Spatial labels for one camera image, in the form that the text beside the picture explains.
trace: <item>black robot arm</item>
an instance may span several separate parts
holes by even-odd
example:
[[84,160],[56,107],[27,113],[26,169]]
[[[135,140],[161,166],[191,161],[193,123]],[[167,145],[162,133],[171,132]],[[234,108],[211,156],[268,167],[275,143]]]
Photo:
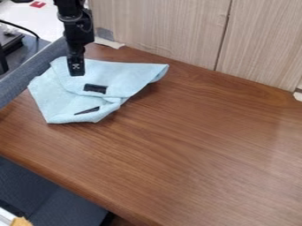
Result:
[[67,64],[72,76],[85,74],[85,45],[94,41],[91,11],[84,8],[85,0],[54,0],[58,18],[64,23],[64,37],[69,51]]

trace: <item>wooden cabinet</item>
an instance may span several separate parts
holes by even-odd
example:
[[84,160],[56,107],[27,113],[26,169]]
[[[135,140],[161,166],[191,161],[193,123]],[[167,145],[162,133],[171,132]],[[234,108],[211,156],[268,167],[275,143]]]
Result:
[[91,0],[95,27],[164,57],[293,91],[300,0]]

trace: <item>folded cloth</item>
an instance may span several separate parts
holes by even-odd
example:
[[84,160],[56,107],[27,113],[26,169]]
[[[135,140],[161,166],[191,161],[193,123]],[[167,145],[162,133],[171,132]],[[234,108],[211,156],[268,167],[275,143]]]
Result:
[[31,81],[28,89],[47,123],[97,123],[161,79],[169,66],[86,60],[86,68],[85,76],[72,77],[60,57]]

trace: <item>wood grain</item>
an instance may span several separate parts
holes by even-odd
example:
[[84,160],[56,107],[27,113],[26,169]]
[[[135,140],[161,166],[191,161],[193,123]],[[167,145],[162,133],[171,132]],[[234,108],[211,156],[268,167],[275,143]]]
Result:
[[91,0],[95,27],[128,46],[215,68],[230,0]]
[[302,71],[302,1],[233,0],[217,70],[294,91]]
[[25,91],[0,112],[0,154],[135,225],[302,225],[290,93],[135,49],[87,56],[170,70],[99,124],[45,124]]

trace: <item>wooden tabletop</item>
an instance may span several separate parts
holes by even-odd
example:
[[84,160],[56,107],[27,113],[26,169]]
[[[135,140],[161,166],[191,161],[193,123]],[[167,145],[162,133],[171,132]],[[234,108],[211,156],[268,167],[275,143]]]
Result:
[[46,124],[25,91],[0,112],[0,154],[136,225],[302,225],[290,93],[135,49],[87,56],[170,70],[99,124]]

